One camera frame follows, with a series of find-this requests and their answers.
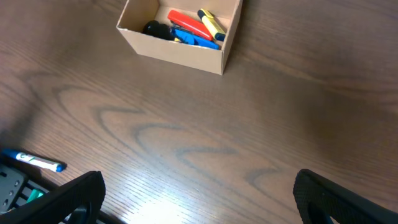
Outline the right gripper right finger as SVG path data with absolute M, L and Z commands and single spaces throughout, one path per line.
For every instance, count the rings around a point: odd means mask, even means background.
M 397 223 L 397 213 L 309 170 L 298 172 L 293 195 L 305 224 Z

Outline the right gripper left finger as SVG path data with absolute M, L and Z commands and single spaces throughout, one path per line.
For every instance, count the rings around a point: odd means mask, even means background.
M 1 224 L 95 224 L 105 196 L 100 171 L 89 171 L 49 193 L 1 215 Z

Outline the blue capped white marker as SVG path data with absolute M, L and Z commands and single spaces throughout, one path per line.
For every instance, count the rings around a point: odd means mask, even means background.
M 65 164 L 50 161 L 48 159 L 44 159 L 39 156 L 34 156 L 32 154 L 28 154 L 14 149 L 3 149 L 2 154 L 17 161 L 24 162 L 43 169 L 48 169 L 53 172 L 62 172 L 67 167 Z

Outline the black correction tape dispenser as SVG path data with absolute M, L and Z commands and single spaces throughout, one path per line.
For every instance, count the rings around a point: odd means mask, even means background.
M 144 26 L 142 33 L 164 40 L 181 42 L 181 40 L 175 36 L 168 25 L 159 23 L 156 20 L 149 21 Z

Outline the yellow highlighter with dark cap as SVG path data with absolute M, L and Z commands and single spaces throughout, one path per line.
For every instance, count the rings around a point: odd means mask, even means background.
M 208 29 L 210 34 L 215 40 L 224 41 L 226 37 L 226 32 L 221 28 L 221 26 L 217 23 L 212 13 L 206 9 L 201 8 L 197 12 L 199 18 L 202 23 Z

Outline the red stapler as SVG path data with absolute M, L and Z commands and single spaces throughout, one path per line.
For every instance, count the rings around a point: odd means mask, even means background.
M 182 14 L 181 12 L 171 10 L 167 18 L 173 23 L 184 29 L 190 31 L 191 33 L 204 38 L 206 40 L 213 40 L 211 33 L 201 22 L 194 20 L 192 17 Z

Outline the brown cardboard box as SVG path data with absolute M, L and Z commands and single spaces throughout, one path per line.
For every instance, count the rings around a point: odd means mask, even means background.
M 242 5 L 243 0 L 128 0 L 116 27 L 139 55 L 222 75 L 241 17 Z M 212 13 L 226 31 L 225 40 L 217 42 L 219 50 L 142 33 L 144 26 L 152 20 L 170 26 L 172 23 L 167 15 L 171 10 L 199 20 L 197 11 L 201 8 Z

